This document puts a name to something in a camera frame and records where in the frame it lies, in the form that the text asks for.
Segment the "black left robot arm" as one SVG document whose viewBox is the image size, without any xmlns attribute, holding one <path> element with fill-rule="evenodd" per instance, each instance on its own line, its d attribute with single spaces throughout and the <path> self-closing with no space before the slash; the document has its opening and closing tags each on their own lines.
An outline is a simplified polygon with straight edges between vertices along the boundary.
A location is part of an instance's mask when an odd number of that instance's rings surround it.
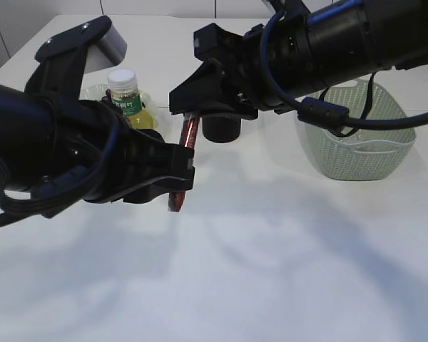
<svg viewBox="0 0 428 342">
<path fill-rule="evenodd" d="M 116 105 L 83 100 L 88 53 L 112 64 L 126 44 L 107 16 L 52 36 L 25 89 L 0 85 L 0 208 L 40 214 L 79 200 L 143 204 L 193 187 L 194 152 L 131 127 Z"/>
</svg>

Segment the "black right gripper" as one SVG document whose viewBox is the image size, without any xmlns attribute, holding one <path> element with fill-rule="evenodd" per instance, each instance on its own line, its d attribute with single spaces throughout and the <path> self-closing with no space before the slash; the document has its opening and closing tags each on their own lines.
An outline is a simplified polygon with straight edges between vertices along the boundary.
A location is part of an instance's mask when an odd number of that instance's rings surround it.
<svg viewBox="0 0 428 342">
<path fill-rule="evenodd" d="M 299 98 L 307 93 L 307 7 L 302 1 L 271 1 L 275 13 L 244 35 L 217 24 L 193 34 L 201 65 L 169 94 L 173 115 L 235 116 L 254 120 L 260 110 L 290 104 L 278 93 Z"/>
</svg>

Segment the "black blue right robot arm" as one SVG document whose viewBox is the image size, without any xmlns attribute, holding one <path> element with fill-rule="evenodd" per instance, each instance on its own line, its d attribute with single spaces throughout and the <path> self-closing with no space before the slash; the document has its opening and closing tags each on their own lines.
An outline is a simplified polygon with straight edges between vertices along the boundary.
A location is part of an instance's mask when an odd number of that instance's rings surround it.
<svg viewBox="0 0 428 342">
<path fill-rule="evenodd" d="M 263 25 L 244 35 L 209 24 L 193 34 L 200 67 L 170 92 L 174 114 L 284 113 L 260 66 Z M 274 25 L 267 43 L 270 70 L 295 98 L 389 68 L 428 64 L 428 1 L 337 1 L 303 10 Z"/>
</svg>

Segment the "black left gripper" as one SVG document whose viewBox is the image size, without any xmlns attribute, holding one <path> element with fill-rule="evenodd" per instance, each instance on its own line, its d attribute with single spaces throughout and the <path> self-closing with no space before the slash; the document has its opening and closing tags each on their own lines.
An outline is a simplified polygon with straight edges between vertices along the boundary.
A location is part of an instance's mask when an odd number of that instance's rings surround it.
<svg viewBox="0 0 428 342">
<path fill-rule="evenodd" d="M 36 53 L 25 95 L 44 117 L 32 125 L 43 150 L 29 158 L 37 203 L 149 203 L 186 180 L 183 148 L 135 130 L 119 108 L 80 100 L 88 49 L 113 26 L 100 16 L 52 36 Z"/>
</svg>

